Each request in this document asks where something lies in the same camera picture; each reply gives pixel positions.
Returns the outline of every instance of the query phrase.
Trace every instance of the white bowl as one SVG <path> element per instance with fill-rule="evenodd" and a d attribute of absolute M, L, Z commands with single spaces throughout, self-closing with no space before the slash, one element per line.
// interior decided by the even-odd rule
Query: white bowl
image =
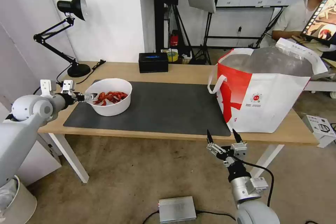
<path fill-rule="evenodd" d="M 104 79 L 93 83 L 85 93 L 98 93 L 101 92 L 124 92 L 128 96 L 118 103 L 112 103 L 106 99 L 106 106 L 100 106 L 93 104 L 93 101 L 88 101 L 88 103 L 93 107 L 93 109 L 102 116 L 114 116 L 124 112 L 131 104 L 131 93 L 132 85 L 123 79 Z"/>

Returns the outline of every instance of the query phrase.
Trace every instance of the logo on bag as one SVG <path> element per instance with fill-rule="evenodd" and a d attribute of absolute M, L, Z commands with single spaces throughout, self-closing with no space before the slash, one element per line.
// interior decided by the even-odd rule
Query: logo on bag
<path fill-rule="evenodd" d="M 255 93 L 252 95 L 252 98 L 250 99 L 252 103 L 259 103 L 262 99 L 262 95 L 259 93 Z"/>

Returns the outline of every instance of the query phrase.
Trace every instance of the lamp base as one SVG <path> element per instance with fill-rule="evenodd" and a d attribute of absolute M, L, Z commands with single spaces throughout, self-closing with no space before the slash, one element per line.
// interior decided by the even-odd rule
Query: lamp base
<path fill-rule="evenodd" d="M 70 77 L 82 77 L 91 72 L 91 68 L 88 65 L 85 64 L 77 64 L 77 65 L 72 65 L 68 69 L 68 75 Z"/>

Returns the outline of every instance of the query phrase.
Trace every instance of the lamp shade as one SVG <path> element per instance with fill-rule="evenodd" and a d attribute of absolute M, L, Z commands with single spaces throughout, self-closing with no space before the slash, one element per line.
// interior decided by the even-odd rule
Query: lamp shade
<path fill-rule="evenodd" d="M 73 13 L 84 21 L 88 14 L 85 0 L 58 1 L 57 8 L 63 13 Z"/>

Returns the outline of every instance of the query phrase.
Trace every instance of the desk lamp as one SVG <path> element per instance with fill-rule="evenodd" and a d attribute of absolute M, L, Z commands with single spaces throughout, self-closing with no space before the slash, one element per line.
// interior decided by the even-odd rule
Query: desk lamp
<path fill-rule="evenodd" d="M 58 1 L 57 8 L 61 12 L 63 12 L 67 18 L 64 19 L 62 22 L 59 22 L 58 24 L 50 27 L 49 29 L 39 34 L 35 34 L 34 40 L 37 43 L 40 43 L 44 47 L 48 48 L 50 51 L 56 53 L 58 56 L 62 57 L 66 61 L 70 62 L 71 67 L 68 69 L 68 75 L 70 77 L 85 76 L 91 71 L 88 65 L 79 64 L 78 62 L 76 62 L 75 58 L 58 51 L 56 48 L 49 45 L 46 42 L 46 40 L 74 25 L 73 23 L 75 21 L 75 18 L 71 16 L 71 13 L 73 13 L 76 17 L 85 21 L 85 18 L 87 16 L 86 1 L 85 0 Z M 62 25 L 63 23 L 68 23 L 68 25 L 58 31 L 50 32 L 52 29 L 56 28 L 59 25 Z"/>

